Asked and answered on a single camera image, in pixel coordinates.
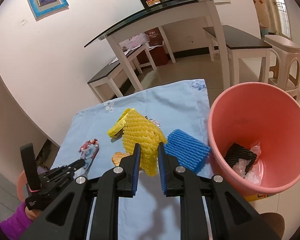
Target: plastic bag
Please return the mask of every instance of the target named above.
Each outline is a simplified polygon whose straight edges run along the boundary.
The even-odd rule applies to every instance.
[[[255,153],[257,155],[257,159],[258,159],[259,156],[261,155],[260,143],[258,143],[257,145],[251,147],[250,151],[252,151],[253,153]]]
[[[150,41],[149,36],[145,33],[140,33],[132,38],[119,43],[121,48],[134,49]]]
[[[250,163],[251,160],[239,159],[239,162],[233,166],[233,170],[237,173],[241,178],[244,178],[246,166]]]
[[[261,185],[261,177],[257,175],[257,169],[255,167],[247,173],[244,179],[258,186]]]

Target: candy wrapper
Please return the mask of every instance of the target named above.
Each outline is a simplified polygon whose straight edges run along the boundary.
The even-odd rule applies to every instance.
[[[158,121],[156,121],[155,119],[152,118],[148,118],[148,116],[146,115],[145,118],[149,121],[151,121],[154,125],[156,125],[158,128],[161,128],[160,124]]]
[[[122,131],[123,128],[126,124],[126,118],[128,116],[128,113],[131,111],[130,108],[127,108],[122,115],[120,116],[120,118],[118,119],[118,121],[114,124],[114,126],[109,129],[107,131],[107,134],[111,137],[111,138],[118,138],[120,135],[122,135]]]
[[[79,153],[81,153],[80,159],[84,159],[85,165],[83,169],[85,171],[88,170],[92,161],[96,157],[99,151],[99,143],[97,139],[86,141],[79,149]]]

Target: person's arm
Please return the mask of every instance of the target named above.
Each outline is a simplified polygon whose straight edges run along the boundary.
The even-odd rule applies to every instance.
[[[37,210],[29,211],[26,203],[22,202],[11,217],[0,223],[0,228],[10,240],[18,240],[40,213]]]

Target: bench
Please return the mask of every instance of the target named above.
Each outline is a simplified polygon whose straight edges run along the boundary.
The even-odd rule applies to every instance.
[[[223,25],[222,27],[225,34],[228,55],[232,59],[232,85],[239,84],[239,58],[249,57],[262,57],[259,81],[267,83],[270,68],[270,50],[272,46],[249,33],[229,25]],[[212,43],[212,40],[217,41],[214,28],[205,27],[203,29],[207,34],[211,61],[214,61],[214,54],[219,53],[218,50],[214,49]]]
[[[135,48],[131,51],[129,51],[126,55],[129,62],[132,62],[135,67],[138,69],[139,73],[142,73],[141,66],[139,65],[139,62],[137,60],[137,56],[142,52],[145,51],[146,55],[148,56],[148,59],[150,61],[150,64],[153,68],[153,70],[157,70],[156,65],[154,64],[154,61],[151,57],[151,54],[149,52],[148,46],[146,44],[141,45],[138,48]],[[93,78],[91,78],[88,82],[88,85],[92,88],[92,90],[96,93],[96,95],[101,99],[102,102],[107,101],[106,98],[101,95],[100,91],[98,90],[98,86],[101,86],[103,84],[108,84],[112,91],[116,94],[117,97],[123,97],[123,94],[119,90],[118,86],[113,81],[113,78],[119,74],[120,71],[122,71],[123,68],[120,65],[119,60],[113,62],[112,64],[108,64],[103,69],[101,69]]]

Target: plastic stool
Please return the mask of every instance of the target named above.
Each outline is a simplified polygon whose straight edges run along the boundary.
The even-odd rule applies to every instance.
[[[300,83],[300,47],[294,42],[278,35],[266,35],[265,42],[272,45],[272,52],[276,55],[276,65],[270,67],[274,73],[268,83],[286,91],[297,99]],[[290,75],[291,65],[297,61],[297,76]]]
[[[25,194],[23,193],[23,187],[25,186],[25,184],[27,184],[27,177],[26,177],[26,173],[23,170],[18,178],[18,182],[17,182],[17,195],[18,195],[18,199],[22,202],[25,201],[26,197]]]

